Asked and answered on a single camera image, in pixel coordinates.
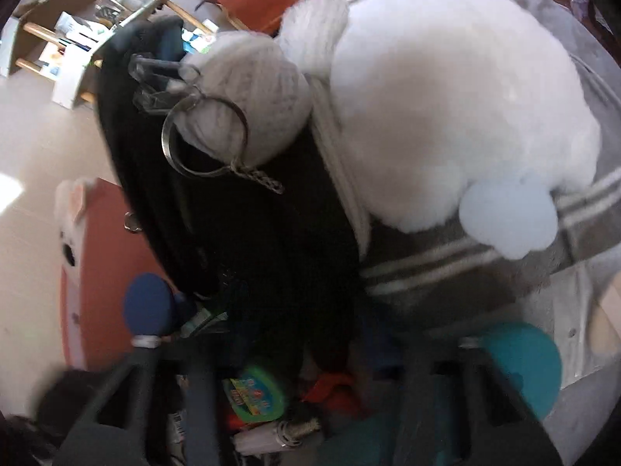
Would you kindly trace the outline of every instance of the metal ring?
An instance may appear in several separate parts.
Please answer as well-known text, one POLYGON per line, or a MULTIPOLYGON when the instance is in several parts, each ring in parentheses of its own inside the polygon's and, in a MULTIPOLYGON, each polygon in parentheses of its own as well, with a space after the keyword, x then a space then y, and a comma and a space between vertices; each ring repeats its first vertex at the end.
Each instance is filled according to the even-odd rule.
POLYGON ((126 212, 123 219, 123 227, 130 233, 140 233, 142 231, 141 223, 138 222, 136 214, 133 212, 126 212))
POLYGON ((225 173, 228 173, 229 171, 237 172, 243 166, 243 158, 246 153, 246 147, 248 146, 248 133, 248 120, 246 119, 246 115, 243 113, 240 107, 234 104, 234 102, 232 102, 231 100, 222 98, 220 96, 207 95, 197 89, 194 93, 189 94, 184 99, 179 101, 168 113, 161 129, 161 148, 170 166, 172 166, 173 169, 175 169, 182 175, 192 177, 219 177, 225 173), (228 165, 225 165, 213 171, 195 171, 189 169, 187 166, 181 163, 180 159, 175 155, 175 151, 171 147, 171 137, 173 136, 173 132, 177 131, 175 123, 173 122, 173 117, 179 112, 192 110, 200 102, 207 100, 214 100, 223 103, 235 112, 235 114, 239 117, 241 125, 243 127, 243 138, 241 140, 241 147, 239 152, 236 156, 233 157, 232 161, 228 165))

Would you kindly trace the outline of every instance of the tiled floor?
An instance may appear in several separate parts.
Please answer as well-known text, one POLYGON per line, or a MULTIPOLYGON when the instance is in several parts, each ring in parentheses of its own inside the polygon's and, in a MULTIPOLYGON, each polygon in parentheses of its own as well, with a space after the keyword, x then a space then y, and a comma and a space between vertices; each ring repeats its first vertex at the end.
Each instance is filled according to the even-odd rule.
POLYGON ((56 185, 81 176, 114 181, 92 109, 69 111, 51 96, 43 77, 0 77, 0 173, 24 188, 0 212, 0 409, 7 413, 27 411, 45 372, 63 362, 56 185))

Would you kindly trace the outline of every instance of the white plush toy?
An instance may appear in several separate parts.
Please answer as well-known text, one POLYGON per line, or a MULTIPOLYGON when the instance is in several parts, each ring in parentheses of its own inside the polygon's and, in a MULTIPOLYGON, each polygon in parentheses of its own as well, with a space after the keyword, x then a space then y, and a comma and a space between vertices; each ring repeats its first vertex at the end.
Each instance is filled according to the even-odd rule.
POLYGON ((572 60, 511 0, 360 0, 330 88, 362 202, 402 231, 464 199, 466 232, 521 258, 554 240, 549 192, 595 175, 600 128, 572 60))

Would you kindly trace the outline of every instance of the white stripe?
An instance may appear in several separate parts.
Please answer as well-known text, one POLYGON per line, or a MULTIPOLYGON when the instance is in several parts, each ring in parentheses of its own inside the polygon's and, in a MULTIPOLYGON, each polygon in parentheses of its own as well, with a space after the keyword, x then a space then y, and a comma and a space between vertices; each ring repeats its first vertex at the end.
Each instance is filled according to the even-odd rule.
POLYGON ((474 268, 478 268, 479 266, 483 266, 485 264, 490 264, 499 258, 501 258, 501 255, 496 252, 496 250, 490 249, 481 254, 467 256, 459 261, 445 264, 444 266, 419 273, 418 275, 369 286, 366 288, 366 291, 372 296, 384 296, 395 292, 403 292, 415 287, 440 282, 448 277, 473 270, 474 268))
MULTIPOLYGON (((601 193, 608 189, 611 185, 621 180, 621 167, 614 169, 608 175, 602 177, 600 180, 595 182, 590 188, 580 193, 571 194, 568 196, 561 196, 556 201, 555 204, 557 209, 563 210, 573 206, 581 201, 588 200, 597 194, 601 193)), ((595 208, 595 213, 588 215, 585 217, 585 220, 593 215, 597 215, 603 210, 600 210, 599 207, 595 208)), ((570 214, 570 217, 574 215, 579 217, 584 214, 579 212, 575 212, 570 214)), ((448 258, 459 252, 463 252, 467 249, 472 249, 476 247, 478 244, 472 238, 465 236, 459 240, 454 240, 453 242, 446 243, 445 245, 440 245, 438 247, 433 247, 432 249, 426 250, 419 254, 414 254, 411 256, 407 256, 401 259, 394 259, 392 261, 385 261, 383 263, 378 263, 375 266, 371 266, 369 268, 365 268, 360 272, 363 278, 374 278, 382 275, 388 275, 390 273, 396 273, 397 271, 407 270, 408 268, 415 268, 417 266, 422 266, 423 264, 435 263, 438 261, 442 261, 442 259, 448 258)))
POLYGON ((621 187, 618 187, 608 196, 593 203, 592 205, 588 205, 582 209, 576 210, 575 212, 568 214, 561 219, 561 222, 559 224, 563 229, 570 228, 573 225, 578 224, 579 222, 584 222, 588 219, 591 219, 592 217, 598 216, 603 211, 611 208, 611 206, 613 206, 619 200, 621 200, 621 187))
POLYGON ((614 169, 605 177, 600 178, 600 180, 595 182, 593 185, 591 185, 591 187, 589 187, 585 191, 581 191, 580 193, 576 193, 576 194, 569 194, 567 196, 558 197, 557 200, 555 201, 555 205, 557 206, 557 209, 559 210, 566 209, 568 207, 575 205, 576 203, 580 203, 581 201, 585 201, 589 198, 592 198, 593 196, 596 196, 597 194, 608 189, 611 185, 613 185, 615 182, 619 182, 620 180, 621 180, 621 167, 614 169))
MULTIPOLYGON (((605 212, 606 210, 611 208, 615 203, 619 202, 620 200, 621 186, 619 186, 608 196, 602 198, 596 203, 576 210, 575 212, 572 212, 571 214, 568 214, 564 218, 560 219, 559 226, 561 229, 568 229, 580 222, 592 219, 593 217, 596 217, 602 212, 605 212)), ((384 296, 386 294, 393 294, 395 292, 403 292, 423 285, 440 282, 442 280, 445 280, 446 278, 459 275, 465 271, 470 271, 474 268, 479 268, 480 266, 490 264, 499 258, 501 258, 501 255, 496 252, 496 250, 490 249, 487 252, 483 252, 481 254, 465 256, 458 261, 445 264, 430 271, 419 273, 418 275, 413 275, 403 279, 396 279, 374 286, 368 286, 366 290, 372 296, 384 296)))
POLYGON ((479 245, 476 240, 465 236, 459 240, 433 247, 432 249, 425 250, 424 252, 414 254, 403 259, 395 259, 394 261, 386 261, 384 263, 376 264, 370 268, 365 268, 360 272, 364 278, 378 277, 387 275, 389 273, 395 273, 399 270, 406 270, 413 268, 414 266, 422 266, 423 264, 435 263, 442 261, 442 259, 448 258, 464 250, 471 249, 479 245))

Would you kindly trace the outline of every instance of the black bag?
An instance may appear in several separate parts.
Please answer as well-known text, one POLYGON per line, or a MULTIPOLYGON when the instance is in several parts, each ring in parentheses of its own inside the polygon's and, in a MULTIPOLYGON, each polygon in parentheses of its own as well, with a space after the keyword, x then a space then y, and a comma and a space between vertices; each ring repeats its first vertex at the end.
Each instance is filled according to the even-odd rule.
MULTIPOLYGON (((352 297, 363 292, 358 249, 310 130, 262 167, 284 186, 279 195, 233 174, 179 174, 162 152, 164 116, 134 104, 132 56, 179 61, 181 28, 176 16, 133 23, 103 54, 97 110, 128 203, 179 290, 212 296, 223 269, 246 282, 248 293, 228 306, 229 321, 256 322, 255 351, 284 374, 297 375, 305 340, 322 369, 343 370, 352 297)), ((179 140, 189 168, 222 165, 179 140)))

